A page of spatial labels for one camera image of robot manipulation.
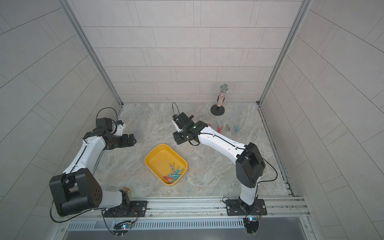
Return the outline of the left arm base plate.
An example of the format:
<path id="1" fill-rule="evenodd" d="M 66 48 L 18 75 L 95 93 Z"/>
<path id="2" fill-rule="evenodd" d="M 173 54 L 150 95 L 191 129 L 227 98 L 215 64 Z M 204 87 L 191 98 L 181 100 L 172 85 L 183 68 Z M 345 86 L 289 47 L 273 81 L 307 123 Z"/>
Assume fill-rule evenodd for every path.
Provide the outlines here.
<path id="1" fill-rule="evenodd" d="M 103 211 L 105 218 L 136 218 L 144 217 L 147 211 L 148 201 L 132 201 L 130 206 L 121 205 Z"/>

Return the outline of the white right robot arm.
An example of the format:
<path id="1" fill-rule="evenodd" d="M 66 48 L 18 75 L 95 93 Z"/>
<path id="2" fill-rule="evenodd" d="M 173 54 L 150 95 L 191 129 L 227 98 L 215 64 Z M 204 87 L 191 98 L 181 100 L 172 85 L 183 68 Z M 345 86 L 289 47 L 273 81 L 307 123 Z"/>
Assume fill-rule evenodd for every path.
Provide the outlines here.
<path id="1" fill-rule="evenodd" d="M 259 180 L 264 173 L 266 163 L 261 157 L 258 147 L 233 141 L 216 132 L 208 124 L 198 121 L 187 121 L 182 124 L 179 119 L 173 120 L 177 131 L 174 139 L 178 145 L 195 141 L 218 151 L 236 166 L 236 177 L 241 183 L 240 200 L 251 206 L 257 197 Z"/>

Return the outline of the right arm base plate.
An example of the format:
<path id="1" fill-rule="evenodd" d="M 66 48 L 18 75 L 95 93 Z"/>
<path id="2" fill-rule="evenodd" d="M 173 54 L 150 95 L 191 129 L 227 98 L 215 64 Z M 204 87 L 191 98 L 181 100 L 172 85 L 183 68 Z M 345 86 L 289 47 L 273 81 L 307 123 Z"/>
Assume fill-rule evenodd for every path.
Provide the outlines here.
<path id="1" fill-rule="evenodd" d="M 256 199 L 252 205 L 247 205 L 240 199 L 223 200 L 226 204 L 228 216 L 266 216 L 268 214 L 263 199 Z"/>

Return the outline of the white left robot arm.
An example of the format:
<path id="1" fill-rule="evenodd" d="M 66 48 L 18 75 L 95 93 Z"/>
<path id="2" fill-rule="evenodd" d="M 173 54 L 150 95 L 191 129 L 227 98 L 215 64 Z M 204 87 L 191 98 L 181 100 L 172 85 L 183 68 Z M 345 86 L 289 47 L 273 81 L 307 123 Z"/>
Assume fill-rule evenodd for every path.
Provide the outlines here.
<path id="1" fill-rule="evenodd" d="M 127 217 L 133 213 L 128 193 L 103 191 L 93 173 L 103 151 L 132 147 L 136 142 L 133 134 L 115 135 L 106 128 L 86 133 L 73 162 L 50 180 L 57 213 L 65 217 L 101 209 L 107 218 Z"/>

